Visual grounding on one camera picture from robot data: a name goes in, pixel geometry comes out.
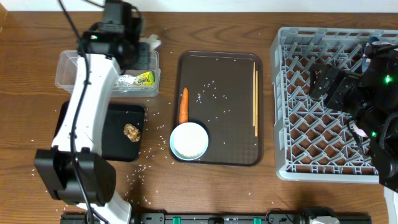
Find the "light blue rice bowl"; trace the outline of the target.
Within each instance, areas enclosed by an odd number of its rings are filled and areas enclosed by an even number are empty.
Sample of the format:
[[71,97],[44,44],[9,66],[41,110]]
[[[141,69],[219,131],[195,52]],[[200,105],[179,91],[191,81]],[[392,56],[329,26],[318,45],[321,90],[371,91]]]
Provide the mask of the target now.
[[176,158],[192,161],[204,155],[209,145],[209,137],[201,125],[187,122],[179,124],[172,131],[169,144]]

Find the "wooden chopstick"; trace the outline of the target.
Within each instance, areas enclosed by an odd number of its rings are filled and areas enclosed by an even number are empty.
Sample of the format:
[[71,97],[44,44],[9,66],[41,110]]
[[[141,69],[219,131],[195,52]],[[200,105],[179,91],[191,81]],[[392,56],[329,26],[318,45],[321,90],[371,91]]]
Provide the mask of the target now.
[[258,71],[255,78],[255,137],[258,137]]
[[252,121],[252,125],[255,127],[255,82],[256,82],[256,63],[253,62],[253,71],[252,71],[252,108],[253,108],[253,121]]

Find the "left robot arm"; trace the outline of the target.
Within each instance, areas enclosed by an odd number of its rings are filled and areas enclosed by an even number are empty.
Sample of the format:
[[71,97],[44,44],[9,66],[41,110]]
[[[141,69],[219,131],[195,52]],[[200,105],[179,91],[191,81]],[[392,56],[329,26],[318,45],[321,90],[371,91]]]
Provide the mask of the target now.
[[63,121],[34,165],[55,200],[86,210],[81,223],[132,223],[131,204],[116,192],[116,171],[102,156],[103,127],[119,77],[144,70],[142,14],[125,1],[106,1],[103,19],[76,35],[75,84]]

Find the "white napkin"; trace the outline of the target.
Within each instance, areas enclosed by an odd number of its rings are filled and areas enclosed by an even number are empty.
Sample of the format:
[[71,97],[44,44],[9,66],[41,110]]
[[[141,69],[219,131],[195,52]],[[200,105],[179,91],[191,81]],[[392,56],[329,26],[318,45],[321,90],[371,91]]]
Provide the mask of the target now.
[[149,44],[149,50],[155,50],[162,44],[162,41],[156,34],[151,34],[149,37],[141,37],[139,41]]

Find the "dark blue plate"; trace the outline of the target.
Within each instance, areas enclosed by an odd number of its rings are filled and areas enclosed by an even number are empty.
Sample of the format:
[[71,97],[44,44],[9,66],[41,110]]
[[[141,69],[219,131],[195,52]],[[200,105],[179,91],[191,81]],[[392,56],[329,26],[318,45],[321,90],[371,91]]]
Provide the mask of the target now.
[[365,47],[364,47],[364,53],[362,56],[362,62],[361,62],[361,71],[362,73],[364,73],[371,62],[371,59],[369,58],[369,55],[371,54],[371,52],[373,51],[373,46],[374,45],[379,45],[379,38],[377,37],[371,37],[368,42],[366,43]]

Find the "pink cup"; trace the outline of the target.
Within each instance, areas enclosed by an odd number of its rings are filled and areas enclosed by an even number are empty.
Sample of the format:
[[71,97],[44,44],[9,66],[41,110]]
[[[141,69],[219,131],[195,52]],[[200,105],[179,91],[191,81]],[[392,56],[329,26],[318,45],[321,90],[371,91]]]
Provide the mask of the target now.
[[349,127],[350,127],[358,136],[361,136],[361,137],[363,137],[363,138],[367,138],[367,137],[368,137],[368,135],[367,135],[362,129],[360,129],[360,128],[357,127],[357,125],[356,125],[356,123],[355,123],[355,121],[354,121],[353,119],[350,119],[350,120],[348,121],[348,123],[349,123]]

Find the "yellow green snack wrapper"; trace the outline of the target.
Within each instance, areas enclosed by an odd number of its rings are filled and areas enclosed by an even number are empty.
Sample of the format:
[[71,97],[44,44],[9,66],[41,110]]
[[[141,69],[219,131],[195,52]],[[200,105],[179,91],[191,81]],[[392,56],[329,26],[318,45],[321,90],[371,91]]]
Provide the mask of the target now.
[[115,86],[151,86],[154,83],[154,74],[152,71],[148,71],[139,75],[122,75]]

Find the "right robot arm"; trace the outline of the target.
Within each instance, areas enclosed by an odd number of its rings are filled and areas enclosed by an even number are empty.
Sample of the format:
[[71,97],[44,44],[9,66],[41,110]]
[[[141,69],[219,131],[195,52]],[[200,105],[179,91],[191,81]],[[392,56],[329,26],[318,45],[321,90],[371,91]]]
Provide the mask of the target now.
[[347,113],[369,138],[371,158],[384,186],[389,223],[397,223],[397,45],[372,37],[365,45],[361,73],[314,63],[310,67],[313,99],[325,96],[327,108]]

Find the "brown food piece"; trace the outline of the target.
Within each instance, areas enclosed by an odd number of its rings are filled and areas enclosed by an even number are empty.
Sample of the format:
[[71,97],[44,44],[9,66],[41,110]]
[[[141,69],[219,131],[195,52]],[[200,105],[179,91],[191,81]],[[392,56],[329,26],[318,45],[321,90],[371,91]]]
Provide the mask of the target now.
[[141,139],[140,130],[130,123],[124,126],[123,133],[131,142],[139,142]]

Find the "orange carrot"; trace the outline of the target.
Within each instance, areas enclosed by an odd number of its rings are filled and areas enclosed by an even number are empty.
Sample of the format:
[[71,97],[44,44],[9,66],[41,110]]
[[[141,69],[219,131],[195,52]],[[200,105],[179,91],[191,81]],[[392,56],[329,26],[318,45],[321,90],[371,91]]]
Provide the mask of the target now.
[[188,88],[185,87],[182,93],[182,99],[180,102],[180,111],[179,111],[179,123],[183,124],[188,121],[188,104],[189,104],[189,92]]

